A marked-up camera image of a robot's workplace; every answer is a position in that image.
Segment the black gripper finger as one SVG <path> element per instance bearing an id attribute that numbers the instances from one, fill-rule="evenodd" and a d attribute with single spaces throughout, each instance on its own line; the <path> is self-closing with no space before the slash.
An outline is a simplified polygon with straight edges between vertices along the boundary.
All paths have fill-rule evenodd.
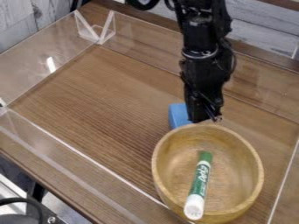
<path id="1" fill-rule="evenodd" d="M 221 120 L 222 117 L 222 107 L 225 106 L 225 101 L 218 99 L 217 101 L 207 101 L 206 102 L 206 111 L 210 116 L 210 119 L 217 122 Z"/>
<path id="2" fill-rule="evenodd" d="M 193 123 L 201 123 L 211 119 L 203 98 L 195 94 L 189 87 L 185 87 L 185 101 L 189 119 Z"/>

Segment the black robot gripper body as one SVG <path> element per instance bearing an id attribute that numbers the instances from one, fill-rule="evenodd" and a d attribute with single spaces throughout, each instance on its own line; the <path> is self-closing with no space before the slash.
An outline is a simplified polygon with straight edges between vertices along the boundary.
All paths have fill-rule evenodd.
<path id="1" fill-rule="evenodd" d="M 224 105 L 224 85 L 236 69 L 236 53 L 221 48 L 217 55 L 206 59 L 185 58 L 181 61 L 185 98 L 206 101 L 211 105 Z"/>

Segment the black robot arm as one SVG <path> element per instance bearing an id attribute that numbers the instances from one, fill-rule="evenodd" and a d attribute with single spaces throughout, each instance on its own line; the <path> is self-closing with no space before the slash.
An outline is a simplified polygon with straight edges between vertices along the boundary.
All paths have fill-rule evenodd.
<path id="1" fill-rule="evenodd" d="M 150 11 L 159 2 L 175 12 L 182 32 L 179 65 L 189 120 L 217 121 L 225 106 L 224 86 L 237 67 L 226 0 L 126 0 L 141 11 Z"/>

